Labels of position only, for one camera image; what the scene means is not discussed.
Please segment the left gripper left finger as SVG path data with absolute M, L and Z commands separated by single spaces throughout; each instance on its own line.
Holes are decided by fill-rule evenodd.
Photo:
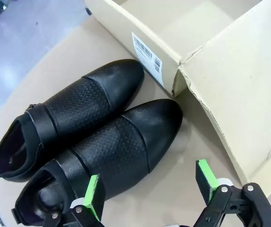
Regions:
M 105 187 L 100 175 L 89 180 L 84 197 L 75 199 L 68 211 L 49 212 L 44 227 L 102 227 L 101 218 L 105 203 Z

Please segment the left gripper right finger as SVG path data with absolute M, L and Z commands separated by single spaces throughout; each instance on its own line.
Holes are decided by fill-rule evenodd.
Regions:
M 271 227 L 271 205 L 259 184 L 220 184 L 205 159 L 196 161 L 195 179 L 206 203 L 196 227 L 219 227 L 227 214 L 236 214 L 245 227 Z

